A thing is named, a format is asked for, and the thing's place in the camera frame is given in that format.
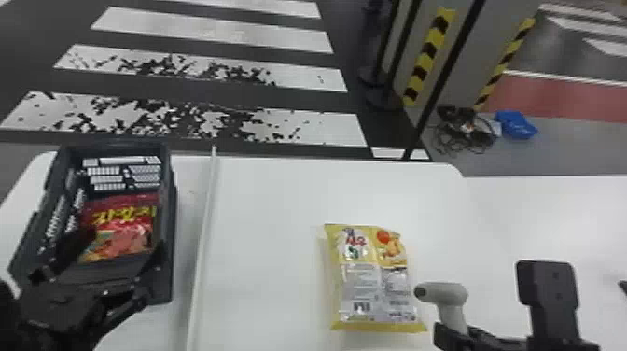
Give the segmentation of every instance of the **blue object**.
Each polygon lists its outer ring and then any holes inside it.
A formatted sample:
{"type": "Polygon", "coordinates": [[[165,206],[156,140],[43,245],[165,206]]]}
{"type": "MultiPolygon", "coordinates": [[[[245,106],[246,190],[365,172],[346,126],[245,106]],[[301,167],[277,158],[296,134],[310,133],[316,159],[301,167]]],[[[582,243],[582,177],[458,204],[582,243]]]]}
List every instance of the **blue object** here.
{"type": "Polygon", "coordinates": [[[495,120],[503,126],[503,132],[515,139],[531,139],[537,128],[518,111],[498,111],[495,120]]]}

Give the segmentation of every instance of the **red snack bag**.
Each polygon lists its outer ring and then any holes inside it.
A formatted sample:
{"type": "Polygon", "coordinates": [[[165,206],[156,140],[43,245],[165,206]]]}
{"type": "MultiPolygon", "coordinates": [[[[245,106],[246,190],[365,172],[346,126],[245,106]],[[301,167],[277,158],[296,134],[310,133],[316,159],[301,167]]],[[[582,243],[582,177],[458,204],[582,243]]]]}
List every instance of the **red snack bag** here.
{"type": "Polygon", "coordinates": [[[114,259],[149,250],[158,203],[156,192],[110,196],[87,203],[81,226],[95,227],[96,239],[78,257],[78,262],[114,259]]]}

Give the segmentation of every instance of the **snack packaging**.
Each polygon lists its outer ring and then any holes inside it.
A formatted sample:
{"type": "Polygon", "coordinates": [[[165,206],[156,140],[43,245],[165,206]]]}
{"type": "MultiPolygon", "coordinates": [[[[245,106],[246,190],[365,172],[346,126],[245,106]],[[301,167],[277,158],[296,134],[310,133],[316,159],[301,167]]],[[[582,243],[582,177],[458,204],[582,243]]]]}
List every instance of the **snack packaging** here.
{"type": "Polygon", "coordinates": [[[149,250],[158,203],[157,193],[110,196],[87,203],[81,226],[94,227],[96,239],[78,262],[110,260],[149,250]]]}
{"type": "Polygon", "coordinates": [[[332,330],[421,332],[400,235],[325,225],[334,280],[332,330]]]}

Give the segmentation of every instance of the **barcode scanner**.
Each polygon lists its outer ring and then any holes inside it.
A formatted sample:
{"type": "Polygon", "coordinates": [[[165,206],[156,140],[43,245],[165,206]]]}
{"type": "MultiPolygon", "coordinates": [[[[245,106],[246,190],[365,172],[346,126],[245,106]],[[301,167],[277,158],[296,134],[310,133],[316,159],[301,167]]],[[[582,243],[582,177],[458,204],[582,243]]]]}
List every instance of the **barcode scanner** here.
{"type": "Polygon", "coordinates": [[[422,302],[431,302],[438,307],[439,320],[452,330],[468,335],[468,325],[462,307],[468,299],[468,291],[457,283],[423,283],[413,290],[422,302]]]}

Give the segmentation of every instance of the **crosswalk stripe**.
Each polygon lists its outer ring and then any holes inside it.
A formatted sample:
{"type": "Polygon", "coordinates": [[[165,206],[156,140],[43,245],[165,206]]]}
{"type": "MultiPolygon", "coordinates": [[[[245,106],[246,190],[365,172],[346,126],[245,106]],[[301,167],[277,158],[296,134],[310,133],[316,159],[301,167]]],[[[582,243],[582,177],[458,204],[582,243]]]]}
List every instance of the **crosswalk stripe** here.
{"type": "Polygon", "coordinates": [[[216,6],[268,12],[277,15],[319,19],[318,5],[313,2],[293,0],[165,0],[194,5],[216,6]]]}
{"type": "Polygon", "coordinates": [[[344,80],[338,69],[137,49],[74,45],[54,67],[108,74],[234,81],[295,89],[346,92],[344,80]]]}
{"type": "MultiPolygon", "coordinates": [[[[400,160],[405,153],[401,148],[371,147],[375,159],[400,160]]],[[[418,149],[411,153],[411,160],[430,160],[426,151],[418,149]]]]}
{"type": "Polygon", "coordinates": [[[607,55],[627,57],[627,45],[625,44],[589,38],[585,38],[583,41],[601,50],[607,55]]]}
{"type": "Polygon", "coordinates": [[[577,15],[581,17],[589,17],[592,19],[606,20],[606,21],[622,21],[620,17],[614,16],[605,11],[594,11],[590,9],[567,7],[564,5],[556,4],[542,4],[540,9],[547,12],[561,13],[563,15],[577,15]]]}
{"type": "Polygon", "coordinates": [[[110,7],[93,30],[333,53],[322,31],[110,7]]]}
{"type": "Polygon", "coordinates": [[[366,147],[357,116],[31,91],[1,129],[366,147]]]}
{"type": "Polygon", "coordinates": [[[573,31],[594,33],[598,35],[614,35],[627,37],[627,28],[619,27],[616,25],[597,24],[586,21],[575,21],[569,19],[560,19],[557,17],[548,17],[549,21],[559,25],[562,28],[570,29],[573,31]]]}

